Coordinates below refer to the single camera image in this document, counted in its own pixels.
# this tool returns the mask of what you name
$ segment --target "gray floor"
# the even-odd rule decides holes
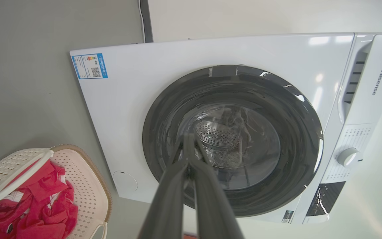
[[[0,159],[23,148],[83,148],[114,196],[108,239],[136,238],[149,204],[116,196],[68,52],[137,42],[137,0],[0,0]]]

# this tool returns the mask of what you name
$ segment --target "qr code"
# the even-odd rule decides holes
[[[101,77],[100,68],[91,67],[93,77]]]

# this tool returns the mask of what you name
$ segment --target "white cable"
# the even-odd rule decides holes
[[[141,17],[142,37],[144,38],[144,43],[145,43],[146,41],[145,41],[144,19],[142,18],[142,12],[141,12],[141,0],[138,0],[138,9],[139,9],[139,15]]]

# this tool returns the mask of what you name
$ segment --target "white washing machine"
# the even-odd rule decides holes
[[[267,35],[70,52],[120,197],[151,202],[198,134],[237,217],[327,221],[382,113],[382,34]],[[185,190],[194,207],[194,190]]]

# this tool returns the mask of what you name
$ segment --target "hisense logo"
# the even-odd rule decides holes
[[[378,81],[377,81],[377,83],[376,83],[376,85],[375,85],[375,88],[374,88],[374,91],[372,92],[372,95],[375,95],[375,93],[376,93],[376,91],[377,91],[377,89],[378,89],[378,86],[379,86],[379,84],[380,84],[380,82],[381,82],[381,79],[382,79],[382,71],[381,71],[381,73],[380,73],[379,76],[378,76]]]

